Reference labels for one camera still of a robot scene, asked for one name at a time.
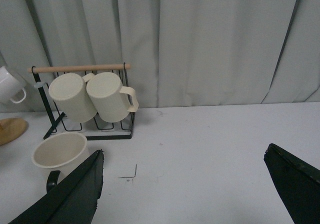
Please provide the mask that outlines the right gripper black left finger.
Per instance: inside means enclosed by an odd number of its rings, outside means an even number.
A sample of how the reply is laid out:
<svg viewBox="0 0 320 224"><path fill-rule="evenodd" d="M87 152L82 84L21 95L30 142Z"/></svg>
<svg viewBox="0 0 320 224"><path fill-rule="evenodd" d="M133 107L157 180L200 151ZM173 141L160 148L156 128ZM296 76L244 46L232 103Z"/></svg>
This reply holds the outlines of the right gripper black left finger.
<svg viewBox="0 0 320 224"><path fill-rule="evenodd" d="M96 150L12 224L90 224L103 188L104 154Z"/></svg>

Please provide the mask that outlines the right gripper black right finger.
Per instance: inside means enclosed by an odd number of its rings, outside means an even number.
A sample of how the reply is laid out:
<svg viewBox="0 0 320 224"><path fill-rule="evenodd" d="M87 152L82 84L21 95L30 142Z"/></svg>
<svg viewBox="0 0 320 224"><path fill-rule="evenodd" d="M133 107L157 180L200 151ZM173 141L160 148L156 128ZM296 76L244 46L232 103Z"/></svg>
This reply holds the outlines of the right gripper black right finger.
<svg viewBox="0 0 320 224"><path fill-rule="evenodd" d="M263 160L293 222L318 224L320 171L276 144L269 144Z"/></svg>

